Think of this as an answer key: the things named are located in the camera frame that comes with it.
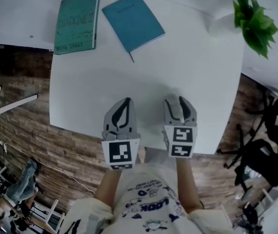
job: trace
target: white cable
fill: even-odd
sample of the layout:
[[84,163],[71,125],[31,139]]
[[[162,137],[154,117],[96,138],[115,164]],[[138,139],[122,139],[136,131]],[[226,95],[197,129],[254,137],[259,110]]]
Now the white cable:
[[[24,153],[25,155],[31,157],[30,155],[28,155],[28,154],[26,154],[25,152],[21,151],[19,148],[16,148],[16,147],[10,145],[8,142],[4,143],[3,148],[5,148],[5,145],[6,145],[6,144],[8,144],[8,145],[11,146],[12,148],[18,150],[19,152]],[[58,172],[60,172],[60,173],[63,173],[63,174],[65,174],[65,175],[69,176],[71,179],[75,180],[78,184],[80,184],[80,185],[82,185],[83,187],[85,187],[88,191],[95,193],[93,190],[87,188],[87,187],[86,187],[85,185],[83,185],[82,183],[79,183],[79,182],[77,181],[77,179],[75,179],[74,177],[70,176],[70,175],[67,174],[66,172],[61,171],[61,170],[58,170],[58,169],[53,168],[53,167],[51,167],[51,166],[47,166],[46,164],[44,164],[44,163],[42,163],[42,162],[39,162],[39,161],[38,161],[37,159],[35,159],[34,157],[33,157],[33,159],[36,160],[38,163],[43,164],[44,166],[46,166],[46,167],[48,167],[48,168],[51,168],[51,169],[53,169],[53,170],[56,170],[56,171],[58,171]]]

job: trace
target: wooden floor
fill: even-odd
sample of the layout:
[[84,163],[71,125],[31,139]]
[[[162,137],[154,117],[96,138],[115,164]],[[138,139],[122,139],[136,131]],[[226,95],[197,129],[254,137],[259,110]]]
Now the wooden floor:
[[[23,150],[44,164],[73,176],[90,190],[95,191],[104,175],[105,165],[100,140],[87,137],[49,124],[49,78],[52,53],[32,49],[0,49],[0,106],[37,93],[38,99],[0,115],[0,140]],[[236,101],[219,147],[231,151],[238,147],[236,124],[248,132],[255,117],[244,109],[257,109],[261,94],[257,84],[241,76]],[[8,173],[19,178],[28,157],[12,147],[4,154],[0,148],[0,161],[8,167]],[[240,214],[238,206],[244,204],[235,197],[242,192],[234,186],[234,169],[224,169],[230,155],[194,155],[192,168],[200,198],[206,208],[224,205],[230,218]],[[90,197],[93,193],[65,174],[44,167],[37,178],[43,194],[37,200],[51,206],[59,199],[57,210],[67,212],[77,198]],[[256,203],[263,197],[262,188],[269,188],[263,178],[249,180],[253,185],[250,198]]]

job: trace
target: green plant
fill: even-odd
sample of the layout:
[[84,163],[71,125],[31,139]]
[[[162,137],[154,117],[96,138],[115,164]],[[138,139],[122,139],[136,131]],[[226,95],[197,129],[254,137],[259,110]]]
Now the green plant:
[[275,42],[274,35],[278,28],[274,20],[264,15],[265,8],[260,7],[257,0],[237,0],[233,1],[235,8],[235,26],[242,29],[244,40],[258,55],[268,59],[269,42]]

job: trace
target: power cord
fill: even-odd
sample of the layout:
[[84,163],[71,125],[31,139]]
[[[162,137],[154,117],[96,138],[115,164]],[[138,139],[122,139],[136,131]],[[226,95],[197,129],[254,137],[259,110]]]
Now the power cord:
[[[3,158],[4,158],[5,145],[8,145],[8,146],[10,146],[10,147],[12,147],[12,148],[18,150],[19,152],[24,153],[25,155],[31,157],[30,155],[28,155],[28,154],[26,154],[25,152],[21,151],[19,148],[16,148],[16,147],[10,145],[8,142],[6,142],[6,143],[4,143],[4,145],[3,145]],[[35,159],[35,160],[36,160],[38,163],[44,165],[45,167],[48,167],[48,168],[50,168],[50,169],[53,169],[53,170],[55,170],[55,171],[58,171],[58,172],[60,172],[60,173],[63,173],[63,174],[65,174],[65,175],[67,175],[68,177],[70,177],[71,179],[73,179],[74,181],[76,181],[78,184],[80,184],[81,186],[83,186],[84,188],[86,188],[89,192],[92,192],[92,193],[95,194],[95,192],[94,192],[93,190],[89,189],[88,187],[86,187],[86,186],[83,185],[82,183],[78,182],[77,179],[75,179],[74,177],[70,176],[70,175],[67,174],[66,172],[61,171],[61,170],[58,170],[58,169],[53,168],[53,167],[51,167],[51,166],[48,166],[48,165],[46,165],[46,164],[44,164],[44,163],[38,161],[37,159]]]

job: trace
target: green book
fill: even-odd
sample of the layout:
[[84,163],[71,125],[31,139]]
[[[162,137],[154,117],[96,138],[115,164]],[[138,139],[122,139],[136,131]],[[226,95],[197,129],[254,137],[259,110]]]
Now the green book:
[[96,48],[99,0],[62,0],[55,37],[55,54]]

